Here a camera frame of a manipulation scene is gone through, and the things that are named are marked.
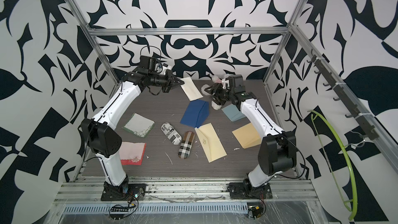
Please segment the beige lined letter paper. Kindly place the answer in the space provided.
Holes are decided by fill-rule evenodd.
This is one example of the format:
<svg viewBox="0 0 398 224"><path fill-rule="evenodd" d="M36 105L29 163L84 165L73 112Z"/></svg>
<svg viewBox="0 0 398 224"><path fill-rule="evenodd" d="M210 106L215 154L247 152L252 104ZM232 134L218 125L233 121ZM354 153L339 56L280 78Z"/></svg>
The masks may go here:
<svg viewBox="0 0 398 224"><path fill-rule="evenodd" d="M190 101L195 101L203 97L191 77L185 77L181 80L184 82L184 84L181 85L181 88Z"/></svg>

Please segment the light blue envelope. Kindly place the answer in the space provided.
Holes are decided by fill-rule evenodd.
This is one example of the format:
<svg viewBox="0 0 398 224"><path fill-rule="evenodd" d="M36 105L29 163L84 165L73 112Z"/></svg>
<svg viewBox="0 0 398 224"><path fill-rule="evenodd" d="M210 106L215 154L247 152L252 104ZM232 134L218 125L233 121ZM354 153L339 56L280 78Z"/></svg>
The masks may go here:
<svg viewBox="0 0 398 224"><path fill-rule="evenodd" d="M224 107L222 111L231 122L236 122L238 120L246 118L246 116L241 111L239 111L238 108L233 104Z"/></svg>

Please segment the dark blue envelope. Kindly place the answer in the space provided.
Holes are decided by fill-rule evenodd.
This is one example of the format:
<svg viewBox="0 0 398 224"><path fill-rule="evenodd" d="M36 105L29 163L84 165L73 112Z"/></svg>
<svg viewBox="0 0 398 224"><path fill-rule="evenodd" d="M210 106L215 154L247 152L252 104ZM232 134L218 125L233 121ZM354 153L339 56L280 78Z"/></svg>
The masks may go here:
<svg viewBox="0 0 398 224"><path fill-rule="evenodd" d="M191 101L183 114L181 124L199 128L209 116L209 103L203 100Z"/></svg>

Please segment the tan envelope gold emblem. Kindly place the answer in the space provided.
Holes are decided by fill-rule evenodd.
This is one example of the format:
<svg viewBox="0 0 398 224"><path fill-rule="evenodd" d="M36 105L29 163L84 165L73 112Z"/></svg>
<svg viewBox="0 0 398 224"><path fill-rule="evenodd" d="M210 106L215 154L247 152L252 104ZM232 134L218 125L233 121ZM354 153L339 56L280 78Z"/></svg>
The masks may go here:
<svg viewBox="0 0 398 224"><path fill-rule="evenodd" d="M262 138L259 136L252 123L240 127L234 130L232 133L243 149L258 146L262 142Z"/></svg>

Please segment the cream envelope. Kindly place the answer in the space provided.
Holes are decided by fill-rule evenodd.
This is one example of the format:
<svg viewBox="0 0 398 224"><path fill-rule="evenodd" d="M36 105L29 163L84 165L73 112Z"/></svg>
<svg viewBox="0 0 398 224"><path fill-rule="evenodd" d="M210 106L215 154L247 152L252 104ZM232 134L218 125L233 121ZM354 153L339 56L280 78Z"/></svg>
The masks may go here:
<svg viewBox="0 0 398 224"><path fill-rule="evenodd" d="M227 155L213 125L211 123L195 128L202 148L209 163Z"/></svg>

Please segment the white letter paper green border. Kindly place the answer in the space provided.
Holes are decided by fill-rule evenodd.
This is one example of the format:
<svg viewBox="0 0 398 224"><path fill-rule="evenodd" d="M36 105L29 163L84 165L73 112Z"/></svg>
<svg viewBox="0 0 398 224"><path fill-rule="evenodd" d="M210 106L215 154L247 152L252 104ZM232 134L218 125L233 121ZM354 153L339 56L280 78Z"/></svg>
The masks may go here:
<svg viewBox="0 0 398 224"><path fill-rule="evenodd" d="M137 137L145 138L152 130L154 124L155 122L153 120L134 113L122 128Z"/></svg>

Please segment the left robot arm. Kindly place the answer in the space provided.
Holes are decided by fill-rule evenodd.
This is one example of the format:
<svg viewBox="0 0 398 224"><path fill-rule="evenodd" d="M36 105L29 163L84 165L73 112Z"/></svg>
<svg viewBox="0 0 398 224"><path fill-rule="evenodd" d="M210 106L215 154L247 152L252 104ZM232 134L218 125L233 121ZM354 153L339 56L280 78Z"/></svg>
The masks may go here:
<svg viewBox="0 0 398 224"><path fill-rule="evenodd" d="M124 191L123 187L128 184L119 155L122 139L115 132L124 112L145 89L160 87L161 92L168 93L181 85L184 81L175 76L169 66L157 58L141 56L138 67L122 77L119 88L104 108L91 119L82 121L86 145L100 161L107 186Z"/></svg>

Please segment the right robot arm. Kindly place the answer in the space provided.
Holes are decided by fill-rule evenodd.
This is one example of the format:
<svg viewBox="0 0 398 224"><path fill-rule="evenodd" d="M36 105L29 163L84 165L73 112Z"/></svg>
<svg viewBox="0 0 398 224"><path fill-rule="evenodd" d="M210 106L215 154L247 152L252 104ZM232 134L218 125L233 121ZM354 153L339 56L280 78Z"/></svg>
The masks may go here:
<svg viewBox="0 0 398 224"><path fill-rule="evenodd" d="M261 107L259 100L248 92L241 75L232 75L204 89L214 106L231 102L247 117L261 138L258 165L248 173L244 185L248 189L267 184L274 176L296 167L296 137L278 126Z"/></svg>

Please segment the white plush bear pink shirt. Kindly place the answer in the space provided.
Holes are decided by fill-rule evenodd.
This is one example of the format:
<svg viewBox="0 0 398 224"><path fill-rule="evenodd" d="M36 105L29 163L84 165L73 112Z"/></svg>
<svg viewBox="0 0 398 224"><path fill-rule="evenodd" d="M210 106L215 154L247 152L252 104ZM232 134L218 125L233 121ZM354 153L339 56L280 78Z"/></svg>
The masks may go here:
<svg viewBox="0 0 398 224"><path fill-rule="evenodd" d="M211 77L213 84L205 84L201 88L203 95L211 96L211 106L215 110L220 110L226 102L230 101L230 83L229 78L219 78L214 75Z"/></svg>

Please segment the white black patterned glasses case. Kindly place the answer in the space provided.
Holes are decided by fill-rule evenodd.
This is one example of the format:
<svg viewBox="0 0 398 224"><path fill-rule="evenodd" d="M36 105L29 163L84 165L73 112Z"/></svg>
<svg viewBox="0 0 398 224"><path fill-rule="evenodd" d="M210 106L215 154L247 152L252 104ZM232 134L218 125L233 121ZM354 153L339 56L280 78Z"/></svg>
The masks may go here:
<svg viewBox="0 0 398 224"><path fill-rule="evenodd" d="M161 130L164 135L172 142L173 145L179 145L182 141L181 135L176 129L169 123L165 122L161 125Z"/></svg>

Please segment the brown plaid glasses case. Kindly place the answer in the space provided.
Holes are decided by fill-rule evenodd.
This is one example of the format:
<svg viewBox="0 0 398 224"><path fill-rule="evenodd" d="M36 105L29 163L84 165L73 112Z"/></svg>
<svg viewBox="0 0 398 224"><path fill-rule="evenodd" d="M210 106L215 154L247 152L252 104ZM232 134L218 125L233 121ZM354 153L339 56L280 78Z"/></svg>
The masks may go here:
<svg viewBox="0 0 398 224"><path fill-rule="evenodd" d="M187 131L184 134L178 151L179 158L187 159L190 156L194 139L195 139L195 134L192 131Z"/></svg>

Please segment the right black connector board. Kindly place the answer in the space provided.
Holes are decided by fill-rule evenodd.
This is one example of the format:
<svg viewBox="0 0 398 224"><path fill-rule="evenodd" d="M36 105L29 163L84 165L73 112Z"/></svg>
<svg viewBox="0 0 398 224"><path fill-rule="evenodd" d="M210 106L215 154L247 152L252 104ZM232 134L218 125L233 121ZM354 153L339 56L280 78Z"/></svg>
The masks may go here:
<svg viewBox="0 0 398 224"><path fill-rule="evenodd" d="M266 212L266 208L264 206L249 206L247 216L251 219L258 219Z"/></svg>

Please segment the black connector board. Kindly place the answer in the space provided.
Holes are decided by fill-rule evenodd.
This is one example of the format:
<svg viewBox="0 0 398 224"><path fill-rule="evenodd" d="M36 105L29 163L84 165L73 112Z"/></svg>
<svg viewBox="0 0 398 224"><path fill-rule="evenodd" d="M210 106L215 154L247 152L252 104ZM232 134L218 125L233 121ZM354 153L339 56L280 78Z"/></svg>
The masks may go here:
<svg viewBox="0 0 398 224"><path fill-rule="evenodd" d="M266 212L266 208L264 206L249 206L247 216L251 219L258 219Z"/></svg>
<svg viewBox="0 0 398 224"><path fill-rule="evenodd" d="M132 206L122 206L117 204L109 209L108 215L112 220L121 220L131 216L136 210L136 204L133 204Z"/></svg>

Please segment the left black connector board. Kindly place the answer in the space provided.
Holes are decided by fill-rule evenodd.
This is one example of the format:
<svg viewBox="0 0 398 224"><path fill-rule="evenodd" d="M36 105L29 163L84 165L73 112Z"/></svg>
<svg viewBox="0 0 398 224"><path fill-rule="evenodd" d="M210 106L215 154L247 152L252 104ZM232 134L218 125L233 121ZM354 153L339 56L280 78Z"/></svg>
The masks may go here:
<svg viewBox="0 0 398 224"><path fill-rule="evenodd" d="M132 206L122 206L117 204L109 209L108 215L112 220L121 220L131 216L136 210L136 204L133 204Z"/></svg>

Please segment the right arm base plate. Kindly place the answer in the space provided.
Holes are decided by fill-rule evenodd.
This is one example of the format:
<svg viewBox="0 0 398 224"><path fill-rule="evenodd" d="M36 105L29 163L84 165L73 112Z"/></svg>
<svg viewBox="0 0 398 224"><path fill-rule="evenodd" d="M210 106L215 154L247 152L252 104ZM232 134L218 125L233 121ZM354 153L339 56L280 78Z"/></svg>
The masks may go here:
<svg viewBox="0 0 398 224"><path fill-rule="evenodd" d="M242 183L229 183L227 191L230 194L230 198L235 200L265 200L273 198L269 184L252 187L248 180L244 180Z"/></svg>

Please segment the black hook rail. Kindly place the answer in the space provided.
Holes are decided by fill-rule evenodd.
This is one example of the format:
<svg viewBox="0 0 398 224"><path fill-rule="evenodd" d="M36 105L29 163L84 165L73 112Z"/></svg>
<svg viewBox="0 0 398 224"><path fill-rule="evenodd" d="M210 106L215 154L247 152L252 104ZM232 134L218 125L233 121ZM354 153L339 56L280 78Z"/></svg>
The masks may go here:
<svg viewBox="0 0 398 224"><path fill-rule="evenodd" d="M379 138L380 135L377 133L377 127L371 120L371 113L364 109L359 102L359 99L353 94L348 85L337 75L336 71L327 62L326 58L316 56L313 54L312 50L311 58L308 63L313 63L318 69L315 73L320 74L325 78L327 83L323 85L335 92L337 98L334 98L334 101L341 101L347 108L349 114L345 115L345 117L348 119L354 119L370 140L373 141Z"/></svg>

